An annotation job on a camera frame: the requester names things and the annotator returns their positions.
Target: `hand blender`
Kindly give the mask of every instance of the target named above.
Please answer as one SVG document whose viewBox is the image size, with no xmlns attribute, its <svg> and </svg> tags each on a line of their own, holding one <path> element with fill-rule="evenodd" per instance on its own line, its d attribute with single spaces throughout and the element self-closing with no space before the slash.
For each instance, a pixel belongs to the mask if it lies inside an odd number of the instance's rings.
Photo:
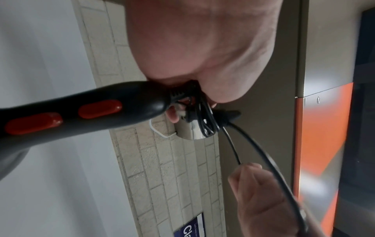
<svg viewBox="0 0 375 237">
<path fill-rule="evenodd" d="M 185 98 L 190 98 L 190 101 L 182 102 Z M 32 146 L 136 124 L 161 115 L 172 104 L 184 108 L 180 125 L 188 123 L 190 126 L 188 129 L 177 129 L 179 136 L 199 139 L 222 130 L 238 164 L 241 162 L 225 127 L 235 129 L 252 144 L 279 182 L 296 215 L 300 233 L 307 232 L 306 214 L 300 209 L 273 159 L 244 130 L 232 123 L 241 115 L 240 112 L 211 110 L 199 83 L 193 80 L 177 87 L 151 81 L 124 82 L 53 100 L 0 109 L 0 180 L 23 160 Z"/>
</svg>

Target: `button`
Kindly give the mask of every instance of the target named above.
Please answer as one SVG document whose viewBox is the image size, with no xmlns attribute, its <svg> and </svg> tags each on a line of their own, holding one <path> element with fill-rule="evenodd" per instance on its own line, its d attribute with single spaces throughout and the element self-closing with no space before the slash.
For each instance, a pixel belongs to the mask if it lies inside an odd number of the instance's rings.
<svg viewBox="0 0 375 237">
<path fill-rule="evenodd" d="M 93 119 L 108 114 L 114 114 L 122 110 L 122 104 L 118 100 L 103 100 L 87 105 L 82 105 L 78 109 L 78 115 L 84 119 Z"/>
<path fill-rule="evenodd" d="M 63 123 L 63 118 L 55 112 L 34 114 L 27 117 L 12 119 L 4 129 L 11 135 L 23 135 L 48 128 L 54 128 Z"/>
</svg>

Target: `blue label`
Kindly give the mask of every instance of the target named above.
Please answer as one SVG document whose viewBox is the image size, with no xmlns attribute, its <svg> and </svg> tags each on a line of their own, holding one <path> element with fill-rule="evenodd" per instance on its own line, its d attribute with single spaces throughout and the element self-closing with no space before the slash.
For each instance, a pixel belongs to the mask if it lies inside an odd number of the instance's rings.
<svg viewBox="0 0 375 237">
<path fill-rule="evenodd" d="M 203 213 L 177 230 L 174 237 L 205 237 Z"/>
</svg>

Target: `white cable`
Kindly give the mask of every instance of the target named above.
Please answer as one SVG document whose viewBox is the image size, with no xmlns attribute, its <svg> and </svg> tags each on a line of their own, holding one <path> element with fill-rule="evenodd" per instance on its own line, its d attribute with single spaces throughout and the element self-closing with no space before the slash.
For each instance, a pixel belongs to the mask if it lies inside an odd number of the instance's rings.
<svg viewBox="0 0 375 237">
<path fill-rule="evenodd" d="M 171 136 L 177 134 L 176 132 L 174 132 L 173 134 L 171 134 L 171 135 L 169 135 L 169 136 L 165 136 L 164 134 L 162 134 L 161 132 L 159 132 L 158 130 L 156 130 L 156 128 L 154 128 L 154 127 L 152 126 L 152 119 L 150 119 L 150 120 L 148 121 L 148 124 L 150 125 L 150 128 L 152 129 L 152 131 L 156 132 L 157 134 L 159 134 L 159 135 L 160 135 L 161 137 L 163 137 L 163 138 L 169 138 L 169 137 L 171 137 Z"/>
</svg>

